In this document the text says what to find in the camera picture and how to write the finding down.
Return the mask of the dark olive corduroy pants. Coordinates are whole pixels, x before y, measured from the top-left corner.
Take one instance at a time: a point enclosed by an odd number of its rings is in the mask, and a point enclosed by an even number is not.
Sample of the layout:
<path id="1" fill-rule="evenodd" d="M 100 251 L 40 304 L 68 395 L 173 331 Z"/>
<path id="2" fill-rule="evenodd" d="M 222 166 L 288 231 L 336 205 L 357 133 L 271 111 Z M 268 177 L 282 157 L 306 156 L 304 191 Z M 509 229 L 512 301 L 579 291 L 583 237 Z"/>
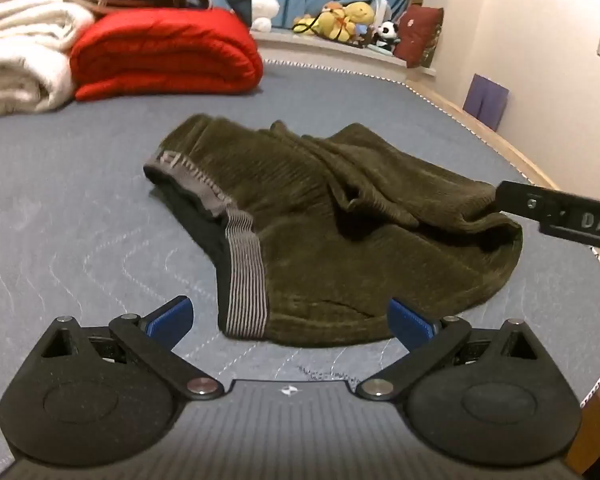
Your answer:
<path id="1" fill-rule="evenodd" d="M 144 171 L 213 262 L 219 329 L 234 339 L 386 339 L 391 299 L 432 318 L 463 312 L 507 283 L 522 252 L 492 185 L 360 124 L 322 139 L 195 115 Z"/>

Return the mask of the purple folded mat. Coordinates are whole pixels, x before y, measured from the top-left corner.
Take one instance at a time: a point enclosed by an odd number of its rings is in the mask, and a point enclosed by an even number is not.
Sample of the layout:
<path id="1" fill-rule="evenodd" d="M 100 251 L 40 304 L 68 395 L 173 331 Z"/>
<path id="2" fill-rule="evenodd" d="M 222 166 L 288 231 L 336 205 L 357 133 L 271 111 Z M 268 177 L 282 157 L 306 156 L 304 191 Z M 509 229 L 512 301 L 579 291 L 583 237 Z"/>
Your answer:
<path id="1" fill-rule="evenodd" d="M 475 74 L 469 86 L 463 110 L 482 122 L 483 125 L 496 131 L 503 118 L 508 97 L 509 90 L 507 88 Z"/>

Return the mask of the grey quilted mattress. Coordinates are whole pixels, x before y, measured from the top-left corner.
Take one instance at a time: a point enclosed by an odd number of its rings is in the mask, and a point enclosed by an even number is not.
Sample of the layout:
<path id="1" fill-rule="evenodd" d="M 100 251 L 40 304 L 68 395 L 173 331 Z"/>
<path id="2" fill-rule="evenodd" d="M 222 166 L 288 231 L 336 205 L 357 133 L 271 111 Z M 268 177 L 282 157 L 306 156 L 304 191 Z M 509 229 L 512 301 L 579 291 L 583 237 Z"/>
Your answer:
<path id="1" fill-rule="evenodd" d="M 405 153 L 497 184 L 536 170 L 469 119 L 410 84 L 308 64 L 268 63 L 249 96 L 144 96 L 0 118 L 0 399 L 55 318 L 83 325 L 193 300 L 176 352 L 230 387 L 181 441 L 116 479 L 489 479 L 417 442 L 392 406 L 349 391 L 403 356 L 394 340 L 299 350 L 234 341 L 218 330 L 214 267 L 158 199 L 143 166 L 197 113 L 251 127 L 284 122 L 331 136 L 352 122 Z M 15 464 L 0 430 L 0 476 L 46 479 Z"/>

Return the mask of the dark red cushion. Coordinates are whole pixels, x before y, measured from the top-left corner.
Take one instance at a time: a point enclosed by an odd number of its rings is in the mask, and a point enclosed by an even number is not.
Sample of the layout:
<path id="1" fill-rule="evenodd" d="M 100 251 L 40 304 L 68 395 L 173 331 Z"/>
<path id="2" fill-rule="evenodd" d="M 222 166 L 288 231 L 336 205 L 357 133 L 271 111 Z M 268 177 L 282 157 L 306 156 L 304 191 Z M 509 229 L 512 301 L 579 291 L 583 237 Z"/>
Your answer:
<path id="1" fill-rule="evenodd" d="M 443 19 L 443 8 L 411 4 L 398 19 L 400 42 L 393 54 L 408 68 L 429 67 L 442 32 Z"/>

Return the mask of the panda plush toy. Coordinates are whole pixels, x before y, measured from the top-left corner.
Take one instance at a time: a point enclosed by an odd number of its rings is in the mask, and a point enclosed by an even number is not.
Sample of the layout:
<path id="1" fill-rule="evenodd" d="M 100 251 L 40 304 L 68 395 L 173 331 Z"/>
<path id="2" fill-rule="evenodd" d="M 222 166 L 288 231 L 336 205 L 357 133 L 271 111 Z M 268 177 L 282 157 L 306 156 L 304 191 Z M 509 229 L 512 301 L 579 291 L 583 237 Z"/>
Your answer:
<path id="1" fill-rule="evenodd" d="M 374 45 L 382 50 L 392 52 L 400 42 L 398 25 L 385 21 L 377 27 L 374 33 Z"/>

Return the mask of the yellow plush toy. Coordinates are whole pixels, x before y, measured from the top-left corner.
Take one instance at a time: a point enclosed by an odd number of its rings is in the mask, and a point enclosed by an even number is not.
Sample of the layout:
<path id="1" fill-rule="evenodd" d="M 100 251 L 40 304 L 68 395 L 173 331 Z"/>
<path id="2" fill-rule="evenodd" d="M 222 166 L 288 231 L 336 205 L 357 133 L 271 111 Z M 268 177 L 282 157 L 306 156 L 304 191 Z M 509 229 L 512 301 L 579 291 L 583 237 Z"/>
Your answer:
<path id="1" fill-rule="evenodd" d="M 355 1 L 343 6 L 331 1 L 317 16 L 296 18 L 291 30 L 298 35 L 317 36 L 328 41 L 366 47 L 373 38 L 375 11 L 369 3 Z"/>

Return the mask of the white folded blanket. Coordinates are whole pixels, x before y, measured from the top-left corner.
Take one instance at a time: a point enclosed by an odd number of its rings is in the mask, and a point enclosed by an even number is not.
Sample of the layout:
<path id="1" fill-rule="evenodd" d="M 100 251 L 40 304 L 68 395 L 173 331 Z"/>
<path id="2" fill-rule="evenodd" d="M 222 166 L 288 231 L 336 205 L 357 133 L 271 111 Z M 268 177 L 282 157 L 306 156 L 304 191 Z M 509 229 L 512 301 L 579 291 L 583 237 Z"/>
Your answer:
<path id="1" fill-rule="evenodd" d="M 0 116 L 45 113 L 71 101 L 69 53 L 94 23 L 89 10 L 66 0 L 0 3 Z"/>

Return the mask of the grey window ledge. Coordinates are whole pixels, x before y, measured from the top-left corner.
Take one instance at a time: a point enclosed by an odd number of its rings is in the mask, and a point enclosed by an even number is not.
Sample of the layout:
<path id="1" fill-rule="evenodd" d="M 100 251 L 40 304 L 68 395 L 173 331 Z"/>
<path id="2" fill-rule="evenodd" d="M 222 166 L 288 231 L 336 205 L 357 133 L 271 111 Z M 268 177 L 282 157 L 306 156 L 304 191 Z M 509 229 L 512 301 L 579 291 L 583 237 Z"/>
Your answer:
<path id="1" fill-rule="evenodd" d="M 266 62 L 288 62 L 320 66 L 325 70 L 346 70 L 391 80 L 436 78 L 432 67 L 408 68 L 400 58 L 369 48 L 356 48 L 315 36 L 296 35 L 285 29 L 252 32 L 260 55 Z"/>

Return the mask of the white plush toy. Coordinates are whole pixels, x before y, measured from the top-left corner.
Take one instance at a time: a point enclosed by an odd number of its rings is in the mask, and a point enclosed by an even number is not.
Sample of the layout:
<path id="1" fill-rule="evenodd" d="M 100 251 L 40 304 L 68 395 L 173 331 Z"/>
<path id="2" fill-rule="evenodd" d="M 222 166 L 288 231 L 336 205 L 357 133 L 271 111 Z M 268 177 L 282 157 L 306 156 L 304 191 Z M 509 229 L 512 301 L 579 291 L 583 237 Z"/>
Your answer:
<path id="1" fill-rule="evenodd" d="M 278 0 L 251 0 L 251 29 L 255 32 L 270 32 L 273 18 L 280 9 Z"/>

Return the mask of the wooden bed frame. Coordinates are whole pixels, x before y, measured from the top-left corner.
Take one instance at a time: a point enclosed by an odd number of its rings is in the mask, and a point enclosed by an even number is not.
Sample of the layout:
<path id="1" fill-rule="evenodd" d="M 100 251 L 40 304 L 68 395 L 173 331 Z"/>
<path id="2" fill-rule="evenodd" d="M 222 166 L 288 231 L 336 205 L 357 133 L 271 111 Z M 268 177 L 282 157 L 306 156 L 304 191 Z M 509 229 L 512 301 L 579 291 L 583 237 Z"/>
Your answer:
<path id="1" fill-rule="evenodd" d="M 531 184 L 558 190 L 559 185 L 535 162 L 478 119 L 468 115 L 420 81 L 407 77 L 405 84 L 411 92 L 449 115 L 491 150 L 508 160 Z M 567 454 L 566 463 L 572 470 L 584 474 L 585 478 L 600 479 L 600 378 L 581 402 L 581 413 L 582 426 Z"/>

